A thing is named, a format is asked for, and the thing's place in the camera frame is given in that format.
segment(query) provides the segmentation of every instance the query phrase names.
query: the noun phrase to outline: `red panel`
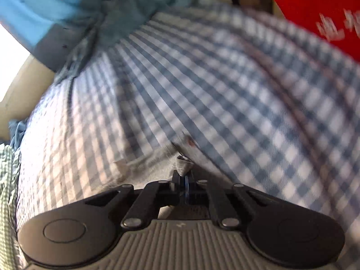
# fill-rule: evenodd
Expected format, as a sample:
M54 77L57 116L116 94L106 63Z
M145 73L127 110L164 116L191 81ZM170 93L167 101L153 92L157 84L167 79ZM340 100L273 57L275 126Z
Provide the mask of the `red panel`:
M360 0L275 0L285 17L360 61ZM344 10L349 10L348 21ZM320 15L336 29L324 25Z

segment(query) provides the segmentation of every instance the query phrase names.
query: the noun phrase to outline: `light blue cloth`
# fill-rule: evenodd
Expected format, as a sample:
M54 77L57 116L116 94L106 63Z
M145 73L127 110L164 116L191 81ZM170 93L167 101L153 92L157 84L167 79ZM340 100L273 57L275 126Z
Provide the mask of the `light blue cloth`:
M55 84L78 76L94 53L99 53L146 23L159 10L169 6L188 6L193 0L111 0L104 3L104 18L68 56L64 67L55 76Z
M94 26L100 27L102 45L108 44L114 37L134 31L156 11L167 6L188 6L192 1L0 0L0 21L39 61L59 70Z
M14 149L14 151L16 151L20 147L21 141L25 134L27 120L28 118L26 118L24 121L18 121L18 120L9 121L9 130L10 130L10 139L11 139L10 146Z

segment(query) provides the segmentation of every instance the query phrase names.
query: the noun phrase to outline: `black mount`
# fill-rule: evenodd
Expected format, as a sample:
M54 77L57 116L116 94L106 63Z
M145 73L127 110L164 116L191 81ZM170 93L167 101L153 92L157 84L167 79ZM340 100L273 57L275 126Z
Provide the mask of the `black mount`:
M316 268L337 259L342 228L330 217L243 184L222 189L207 180L181 177L156 181L142 190L129 184L40 214L18 234L29 262L69 269L107 255L127 231L157 219L164 206L206 206L214 225L240 231L262 257L288 268Z

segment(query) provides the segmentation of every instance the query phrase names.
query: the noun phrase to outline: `round pad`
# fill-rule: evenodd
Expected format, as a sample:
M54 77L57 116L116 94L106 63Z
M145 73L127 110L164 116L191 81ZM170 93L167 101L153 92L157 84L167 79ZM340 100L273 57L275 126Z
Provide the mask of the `round pad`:
M316 268L336 259L342 228L330 217L298 206L262 208L247 228L253 248L281 266Z
M18 234L23 252L48 268L85 265L107 251L115 238L115 225L104 209L83 203L37 215Z
M80 239L86 227L73 219L59 219L50 222L44 229L44 235L55 243L70 243Z

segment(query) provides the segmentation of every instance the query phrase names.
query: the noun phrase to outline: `metal screw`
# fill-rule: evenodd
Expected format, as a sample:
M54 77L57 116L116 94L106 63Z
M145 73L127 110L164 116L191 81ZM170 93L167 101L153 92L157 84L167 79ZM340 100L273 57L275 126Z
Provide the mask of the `metal screw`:
M139 227L143 222L140 218L128 218L123 223L126 227Z
M240 221L236 218L225 218L221 223L225 227L236 227L240 224Z

